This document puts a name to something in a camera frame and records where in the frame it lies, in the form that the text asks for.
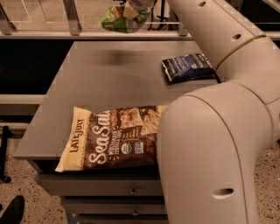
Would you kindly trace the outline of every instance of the terrazzo floor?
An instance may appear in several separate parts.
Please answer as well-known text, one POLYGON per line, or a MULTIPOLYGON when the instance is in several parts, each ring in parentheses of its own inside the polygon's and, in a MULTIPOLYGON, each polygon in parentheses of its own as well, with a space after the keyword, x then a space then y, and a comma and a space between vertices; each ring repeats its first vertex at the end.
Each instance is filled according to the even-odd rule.
MULTIPOLYGON (((9 125, 10 129, 25 129, 28 124, 9 125)), ((36 172, 24 160, 16 160, 12 153, 20 139, 8 140, 5 174, 11 177, 9 184, 0 184, 0 204, 4 209, 16 195, 25 198, 22 224, 67 224, 65 209, 60 197, 48 195, 34 181, 36 172)), ((255 190, 260 224, 280 223, 280 146, 275 143, 264 150, 255 166, 255 190)))

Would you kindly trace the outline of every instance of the dark blue package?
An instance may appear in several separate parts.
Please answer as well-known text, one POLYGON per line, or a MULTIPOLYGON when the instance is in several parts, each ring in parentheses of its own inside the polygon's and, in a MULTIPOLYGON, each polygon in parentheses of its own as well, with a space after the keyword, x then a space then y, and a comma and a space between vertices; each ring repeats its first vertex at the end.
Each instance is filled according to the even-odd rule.
POLYGON ((164 59, 163 66, 170 83, 207 77, 217 79, 215 70, 203 53, 164 59))

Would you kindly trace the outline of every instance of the table surface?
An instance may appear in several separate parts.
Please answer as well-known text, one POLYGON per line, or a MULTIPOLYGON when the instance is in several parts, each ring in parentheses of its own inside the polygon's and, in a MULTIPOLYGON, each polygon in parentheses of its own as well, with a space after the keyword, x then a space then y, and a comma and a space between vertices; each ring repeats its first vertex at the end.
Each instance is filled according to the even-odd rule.
POLYGON ((170 104, 187 92, 216 84, 216 80, 192 80, 168 85, 161 61, 200 52, 193 41, 74 42, 14 157, 60 159, 74 107, 97 113, 170 104))

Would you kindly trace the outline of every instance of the snack package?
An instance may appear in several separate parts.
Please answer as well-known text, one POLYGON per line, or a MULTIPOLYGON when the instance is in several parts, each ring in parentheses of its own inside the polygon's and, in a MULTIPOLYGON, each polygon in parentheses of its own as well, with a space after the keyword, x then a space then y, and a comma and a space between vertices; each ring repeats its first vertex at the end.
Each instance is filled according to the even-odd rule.
POLYGON ((167 106, 94 114, 74 108, 72 131, 56 172, 155 165, 157 131, 167 106))
POLYGON ((218 82, 221 82, 203 53, 164 59, 163 67, 170 83, 206 77, 215 77, 218 82))
POLYGON ((102 17, 101 25, 114 32, 137 32, 146 22, 152 7, 153 4, 146 10, 137 11, 128 2, 111 6, 102 17))

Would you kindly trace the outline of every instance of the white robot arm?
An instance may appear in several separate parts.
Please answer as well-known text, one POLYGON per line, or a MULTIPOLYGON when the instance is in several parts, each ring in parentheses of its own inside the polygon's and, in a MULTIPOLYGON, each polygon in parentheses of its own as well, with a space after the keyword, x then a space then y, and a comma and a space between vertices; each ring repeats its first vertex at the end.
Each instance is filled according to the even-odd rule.
POLYGON ((254 169, 280 138, 280 51, 224 0, 169 0, 225 81, 179 97, 158 132, 170 224, 256 224, 254 169))

